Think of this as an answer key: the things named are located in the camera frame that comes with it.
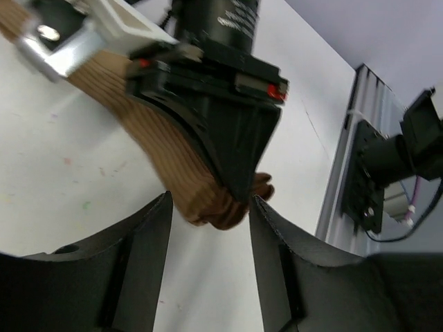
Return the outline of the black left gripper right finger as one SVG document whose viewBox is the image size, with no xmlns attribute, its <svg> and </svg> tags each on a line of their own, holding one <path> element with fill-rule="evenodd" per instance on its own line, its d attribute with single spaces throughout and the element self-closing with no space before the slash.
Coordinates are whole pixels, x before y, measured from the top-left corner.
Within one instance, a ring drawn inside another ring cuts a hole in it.
<svg viewBox="0 0 443 332">
<path fill-rule="evenodd" d="M 360 257 L 249 203 L 257 289 L 266 331 L 441 331 L 442 256 Z"/>
</svg>

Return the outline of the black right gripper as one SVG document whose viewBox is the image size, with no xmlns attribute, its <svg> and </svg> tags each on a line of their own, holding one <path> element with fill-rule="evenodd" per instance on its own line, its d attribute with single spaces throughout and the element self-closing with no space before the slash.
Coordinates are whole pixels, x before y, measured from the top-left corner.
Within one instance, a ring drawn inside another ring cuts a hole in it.
<svg viewBox="0 0 443 332">
<path fill-rule="evenodd" d="M 288 81 L 277 66 L 251 54 L 259 4 L 172 1 L 160 27 L 174 18 L 177 44 L 156 41 L 131 52 L 129 58 L 143 67 L 154 60 L 178 62 L 194 72 L 230 82 L 240 94 L 282 104 Z M 236 200 L 248 200 L 257 164 L 280 119 L 280 107 L 192 92 L 132 95 L 172 122 Z"/>
</svg>

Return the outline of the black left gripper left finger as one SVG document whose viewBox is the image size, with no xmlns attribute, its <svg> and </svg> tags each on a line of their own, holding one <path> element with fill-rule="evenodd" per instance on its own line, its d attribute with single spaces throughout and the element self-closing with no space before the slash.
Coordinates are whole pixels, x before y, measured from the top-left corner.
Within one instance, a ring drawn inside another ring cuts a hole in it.
<svg viewBox="0 0 443 332">
<path fill-rule="evenodd" d="M 51 254 L 2 254 L 1 330 L 151 331 L 172 210 L 166 192 Z"/>
</svg>

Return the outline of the tan ribbed sock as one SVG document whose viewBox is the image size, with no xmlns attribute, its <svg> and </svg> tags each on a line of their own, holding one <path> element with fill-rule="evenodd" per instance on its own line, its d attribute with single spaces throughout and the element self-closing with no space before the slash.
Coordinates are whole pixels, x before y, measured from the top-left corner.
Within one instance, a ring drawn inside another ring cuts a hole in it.
<svg viewBox="0 0 443 332">
<path fill-rule="evenodd" d="M 1 2 L 1 33 L 16 42 L 21 25 L 31 17 L 23 1 Z M 170 18 L 164 30 L 174 34 L 175 20 Z M 141 93 L 204 93 L 216 97 L 248 98 L 238 93 L 234 85 L 219 80 L 213 74 L 197 73 L 178 62 L 154 60 L 146 67 L 129 55 L 109 48 L 97 52 L 76 69 L 66 80 L 107 108 L 150 157 L 154 168 L 172 193 L 184 219 L 194 225 L 211 224 L 219 230 L 229 230 L 244 218 L 248 200 L 256 195 L 264 200 L 273 196 L 271 176 L 257 172 L 247 201 L 236 200 L 226 187 L 219 184 L 185 136 L 163 116 L 134 99 Z"/>
</svg>

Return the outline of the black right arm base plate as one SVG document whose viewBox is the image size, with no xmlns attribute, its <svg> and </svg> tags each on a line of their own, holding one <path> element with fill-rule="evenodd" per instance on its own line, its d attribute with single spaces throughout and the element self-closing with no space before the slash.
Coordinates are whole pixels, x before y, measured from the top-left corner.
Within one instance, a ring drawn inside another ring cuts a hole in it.
<svg viewBox="0 0 443 332">
<path fill-rule="evenodd" d="M 363 152 L 369 144 L 382 140 L 369 122 L 362 120 L 356 125 L 341 203 L 342 213 L 353 220 L 355 228 L 375 234 L 381 232 L 384 189 L 365 170 Z"/>
</svg>

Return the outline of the aluminium frame rail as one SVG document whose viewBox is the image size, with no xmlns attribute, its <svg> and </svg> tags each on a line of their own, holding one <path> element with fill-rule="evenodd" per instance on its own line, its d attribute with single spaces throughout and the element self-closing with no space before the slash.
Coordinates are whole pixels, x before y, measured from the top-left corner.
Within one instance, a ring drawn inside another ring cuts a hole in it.
<svg viewBox="0 0 443 332">
<path fill-rule="evenodd" d="M 370 178 L 363 155 L 371 144 L 399 133 L 403 113 L 392 89 L 367 65 L 360 65 L 339 131 L 316 229 L 319 239 L 359 256 L 379 250 L 367 232 L 381 230 L 383 190 Z"/>
</svg>

